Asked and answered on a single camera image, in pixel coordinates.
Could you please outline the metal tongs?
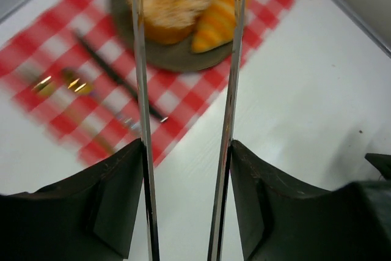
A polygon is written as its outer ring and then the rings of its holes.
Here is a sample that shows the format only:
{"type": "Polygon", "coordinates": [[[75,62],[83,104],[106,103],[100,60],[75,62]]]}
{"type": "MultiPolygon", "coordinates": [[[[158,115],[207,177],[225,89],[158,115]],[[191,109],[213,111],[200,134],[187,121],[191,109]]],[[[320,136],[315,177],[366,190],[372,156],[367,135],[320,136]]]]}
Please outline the metal tongs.
{"type": "MultiPolygon", "coordinates": [[[[208,260],[221,259],[225,207],[232,158],[231,144],[233,139],[238,76],[239,67],[241,65],[242,37],[246,10],[246,0],[234,1],[235,31],[232,46],[232,63],[230,66],[216,188],[214,193],[213,214],[208,245],[208,260]]],[[[148,227],[148,256],[150,260],[159,260],[158,218],[150,131],[150,105],[147,90],[143,0],[132,0],[131,4],[134,32],[134,55],[136,60],[137,99],[141,125],[145,210],[148,227]]]]}

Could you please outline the round swirled bread bun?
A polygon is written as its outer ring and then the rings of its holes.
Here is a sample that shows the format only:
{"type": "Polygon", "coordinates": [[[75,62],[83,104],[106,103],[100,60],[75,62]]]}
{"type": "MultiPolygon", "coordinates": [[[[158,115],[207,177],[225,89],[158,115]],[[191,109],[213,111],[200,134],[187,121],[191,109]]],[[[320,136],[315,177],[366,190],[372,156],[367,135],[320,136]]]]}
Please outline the round swirled bread bun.
{"type": "Polygon", "coordinates": [[[184,40],[211,0],[143,0],[145,38],[161,45],[184,40]]]}

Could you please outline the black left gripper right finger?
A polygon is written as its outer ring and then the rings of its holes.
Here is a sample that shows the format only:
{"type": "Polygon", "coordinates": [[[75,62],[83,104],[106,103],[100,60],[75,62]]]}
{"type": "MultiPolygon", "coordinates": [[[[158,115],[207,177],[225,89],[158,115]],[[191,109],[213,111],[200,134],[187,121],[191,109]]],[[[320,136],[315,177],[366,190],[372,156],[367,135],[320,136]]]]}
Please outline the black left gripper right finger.
{"type": "Polygon", "coordinates": [[[390,259],[390,178],[327,191],[239,141],[231,177],[245,260],[390,259]]]}

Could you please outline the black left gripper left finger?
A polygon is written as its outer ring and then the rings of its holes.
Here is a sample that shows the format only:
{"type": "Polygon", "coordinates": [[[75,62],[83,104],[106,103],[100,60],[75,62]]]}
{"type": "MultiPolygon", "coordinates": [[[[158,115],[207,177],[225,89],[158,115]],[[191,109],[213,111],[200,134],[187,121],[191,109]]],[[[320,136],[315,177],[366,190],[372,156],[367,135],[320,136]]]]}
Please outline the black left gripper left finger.
{"type": "Polygon", "coordinates": [[[141,140],[34,193],[1,196],[2,260],[124,260],[143,179],[141,140]]]}

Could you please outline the small orange croissant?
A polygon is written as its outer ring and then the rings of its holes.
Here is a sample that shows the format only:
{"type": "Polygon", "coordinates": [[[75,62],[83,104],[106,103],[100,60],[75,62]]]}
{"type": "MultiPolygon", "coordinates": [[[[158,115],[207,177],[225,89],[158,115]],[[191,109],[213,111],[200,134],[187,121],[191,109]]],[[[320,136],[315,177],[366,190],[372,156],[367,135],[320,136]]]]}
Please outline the small orange croissant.
{"type": "Polygon", "coordinates": [[[212,0],[195,26],[191,51],[205,53],[231,42],[235,25],[235,0],[212,0]]]}

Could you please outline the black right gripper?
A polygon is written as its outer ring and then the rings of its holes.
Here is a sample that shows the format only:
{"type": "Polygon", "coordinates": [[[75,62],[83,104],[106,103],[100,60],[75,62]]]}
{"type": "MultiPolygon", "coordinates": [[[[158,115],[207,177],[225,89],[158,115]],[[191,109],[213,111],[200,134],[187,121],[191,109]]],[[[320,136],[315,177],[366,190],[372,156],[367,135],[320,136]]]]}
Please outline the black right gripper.
{"type": "Polygon", "coordinates": [[[365,159],[371,163],[384,178],[391,178],[391,155],[367,153],[365,159]]]}

